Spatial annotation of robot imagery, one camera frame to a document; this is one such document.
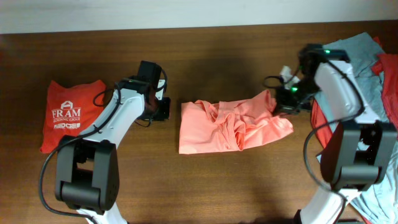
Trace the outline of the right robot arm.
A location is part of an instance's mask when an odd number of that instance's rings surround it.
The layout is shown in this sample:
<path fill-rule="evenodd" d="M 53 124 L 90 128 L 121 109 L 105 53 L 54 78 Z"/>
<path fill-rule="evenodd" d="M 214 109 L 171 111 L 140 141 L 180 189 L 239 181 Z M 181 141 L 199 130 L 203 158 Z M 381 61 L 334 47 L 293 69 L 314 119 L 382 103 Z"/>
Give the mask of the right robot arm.
<path fill-rule="evenodd" d="M 382 182 L 397 139 L 392 123 L 381 121 L 361 93 L 351 60 L 345 50 L 308 44 L 298 53 L 299 82 L 286 87 L 280 80 L 275 88 L 274 115 L 298 114 L 310 110 L 317 93 L 325 95 L 332 119 L 313 128 L 303 144 L 307 172 L 318 190 L 305 208 L 298 210 L 294 223 L 342 223 L 347 204 L 374 184 Z M 317 131 L 336 128 L 320 153 L 321 179 L 308 162 L 308 143 Z"/>

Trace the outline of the pink printed t-shirt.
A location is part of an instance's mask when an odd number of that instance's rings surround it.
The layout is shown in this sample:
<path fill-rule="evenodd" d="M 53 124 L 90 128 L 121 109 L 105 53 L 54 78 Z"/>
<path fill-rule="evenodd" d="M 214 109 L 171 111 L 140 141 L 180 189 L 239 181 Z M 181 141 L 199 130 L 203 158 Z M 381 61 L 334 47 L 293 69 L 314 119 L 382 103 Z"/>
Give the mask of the pink printed t-shirt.
<path fill-rule="evenodd" d="M 178 152 L 243 151 L 278 141 L 292 134 L 294 127 L 272 114 L 275 107 L 269 90 L 246 100 L 182 103 Z"/>

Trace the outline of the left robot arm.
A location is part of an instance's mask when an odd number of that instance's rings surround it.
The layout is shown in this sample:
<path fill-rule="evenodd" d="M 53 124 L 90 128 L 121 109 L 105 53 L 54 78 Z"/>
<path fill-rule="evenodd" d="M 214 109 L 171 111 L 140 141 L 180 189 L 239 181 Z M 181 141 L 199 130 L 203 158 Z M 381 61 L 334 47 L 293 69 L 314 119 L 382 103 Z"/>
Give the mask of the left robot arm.
<path fill-rule="evenodd" d="M 116 83 L 112 98 L 97 119 L 78 136 L 64 136 L 55 154 L 55 198 L 67 214 L 88 223 L 125 223 L 116 204 L 119 193 L 117 148 L 138 120 L 164 121 L 170 98 L 164 69 L 142 61 L 137 75 Z"/>

